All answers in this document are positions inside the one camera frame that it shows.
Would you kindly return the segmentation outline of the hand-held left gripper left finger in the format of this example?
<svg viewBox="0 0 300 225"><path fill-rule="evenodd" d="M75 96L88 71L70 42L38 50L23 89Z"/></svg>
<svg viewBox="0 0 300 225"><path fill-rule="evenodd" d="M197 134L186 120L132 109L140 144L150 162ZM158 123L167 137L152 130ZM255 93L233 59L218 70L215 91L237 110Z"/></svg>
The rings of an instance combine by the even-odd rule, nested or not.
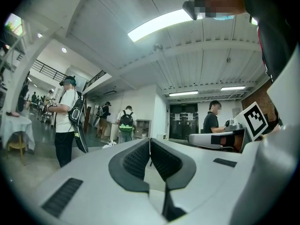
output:
<svg viewBox="0 0 300 225"><path fill-rule="evenodd" d="M138 139L80 156L35 190L41 225L162 225L143 178L149 140Z"/></svg>

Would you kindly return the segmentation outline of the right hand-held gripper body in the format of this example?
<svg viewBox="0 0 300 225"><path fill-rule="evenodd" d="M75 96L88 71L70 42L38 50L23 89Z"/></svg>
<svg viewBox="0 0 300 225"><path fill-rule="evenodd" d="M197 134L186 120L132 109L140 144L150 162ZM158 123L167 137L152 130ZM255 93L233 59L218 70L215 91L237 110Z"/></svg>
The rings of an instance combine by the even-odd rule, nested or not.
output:
<svg viewBox="0 0 300 225"><path fill-rule="evenodd" d="M246 129L251 141L255 141L268 127L268 122L256 102L225 123L225 131Z"/></svg>

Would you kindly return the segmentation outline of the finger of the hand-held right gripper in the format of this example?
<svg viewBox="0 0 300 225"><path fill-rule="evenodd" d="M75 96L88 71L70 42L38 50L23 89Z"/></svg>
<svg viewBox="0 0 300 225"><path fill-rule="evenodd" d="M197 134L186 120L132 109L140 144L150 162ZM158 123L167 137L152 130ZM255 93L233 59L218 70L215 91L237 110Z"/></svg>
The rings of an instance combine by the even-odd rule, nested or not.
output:
<svg viewBox="0 0 300 225"><path fill-rule="evenodd" d="M196 147L242 153L247 144L245 128L211 134L190 134L187 141Z"/></svg>

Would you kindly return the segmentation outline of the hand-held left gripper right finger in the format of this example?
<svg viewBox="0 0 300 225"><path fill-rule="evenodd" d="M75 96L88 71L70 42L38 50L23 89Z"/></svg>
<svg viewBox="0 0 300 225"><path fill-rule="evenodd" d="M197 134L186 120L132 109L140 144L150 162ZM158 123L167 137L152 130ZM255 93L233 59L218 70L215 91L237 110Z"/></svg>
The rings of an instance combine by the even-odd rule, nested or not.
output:
<svg viewBox="0 0 300 225"><path fill-rule="evenodd" d="M252 150L204 150L152 139L153 164L165 181L162 215L172 225L229 225L252 169Z"/></svg>

